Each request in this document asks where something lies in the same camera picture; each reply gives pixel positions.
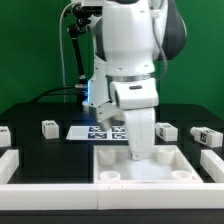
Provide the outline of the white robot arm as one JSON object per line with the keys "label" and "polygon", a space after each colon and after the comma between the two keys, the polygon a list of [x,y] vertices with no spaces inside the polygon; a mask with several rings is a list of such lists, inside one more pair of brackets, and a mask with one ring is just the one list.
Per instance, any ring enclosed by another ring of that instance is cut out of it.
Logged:
{"label": "white robot arm", "polygon": [[154,63],[175,58],[187,31],[175,0],[71,0],[75,31],[90,31],[94,73],[83,106],[105,130],[122,120],[131,157],[139,160],[155,144],[159,104]]}

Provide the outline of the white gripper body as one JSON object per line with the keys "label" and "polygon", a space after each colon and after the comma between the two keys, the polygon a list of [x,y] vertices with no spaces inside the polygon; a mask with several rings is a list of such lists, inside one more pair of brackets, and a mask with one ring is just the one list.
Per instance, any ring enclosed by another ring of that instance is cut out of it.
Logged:
{"label": "white gripper body", "polygon": [[155,110],[126,110],[123,115],[131,158],[141,160],[155,144]]}

